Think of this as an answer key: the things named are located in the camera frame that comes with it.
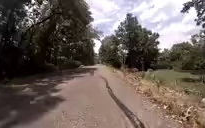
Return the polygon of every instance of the dry grass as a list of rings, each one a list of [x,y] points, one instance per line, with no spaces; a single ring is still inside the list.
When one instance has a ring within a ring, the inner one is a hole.
[[[148,80],[142,78],[147,77],[145,73],[113,71],[133,85],[138,93],[143,93],[150,97],[152,102],[159,105],[160,108],[164,108],[171,118],[183,123],[185,128],[205,128],[205,103],[202,103],[202,98],[197,95],[185,94],[184,91],[182,91],[182,89],[185,89],[185,85],[177,87],[181,83],[173,82],[174,87],[168,87],[166,85],[166,83],[168,83],[167,81],[160,80],[155,75],[152,76],[152,80]],[[170,78],[169,82],[176,79],[174,76],[183,76],[179,74],[172,74],[172,76],[164,74],[161,73],[159,75]]]

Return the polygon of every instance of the paved road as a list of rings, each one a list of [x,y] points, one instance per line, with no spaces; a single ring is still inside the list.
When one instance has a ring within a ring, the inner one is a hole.
[[[0,104],[0,128],[179,127],[105,66],[77,69],[23,86],[12,95],[9,91],[0,96],[10,104]]]

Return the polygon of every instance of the green tree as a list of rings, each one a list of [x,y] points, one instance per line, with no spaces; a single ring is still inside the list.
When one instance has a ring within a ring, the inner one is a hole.
[[[116,36],[127,50],[126,64],[130,68],[144,70],[156,62],[159,34],[142,28],[137,18],[131,13],[128,13],[126,19],[120,23]]]

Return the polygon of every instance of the cloudy sky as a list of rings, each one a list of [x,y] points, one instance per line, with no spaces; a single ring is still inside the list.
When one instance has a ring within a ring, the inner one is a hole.
[[[199,31],[194,19],[196,13],[180,13],[187,0],[86,0],[94,18],[93,25],[109,35],[125,19],[126,13],[138,17],[142,26],[160,34],[160,48],[189,40]],[[98,51],[100,42],[95,41]]]

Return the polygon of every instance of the lawn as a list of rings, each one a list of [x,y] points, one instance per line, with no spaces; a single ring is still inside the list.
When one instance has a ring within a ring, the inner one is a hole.
[[[192,72],[178,72],[174,70],[157,70],[152,73],[146,73],[146,79],[153,77],[161,81],[161,85],[168,86],[172,89],[180,91],[190,91],[190,93],[198,94],[205,97],[205,83],[200,81],[199,75]]]

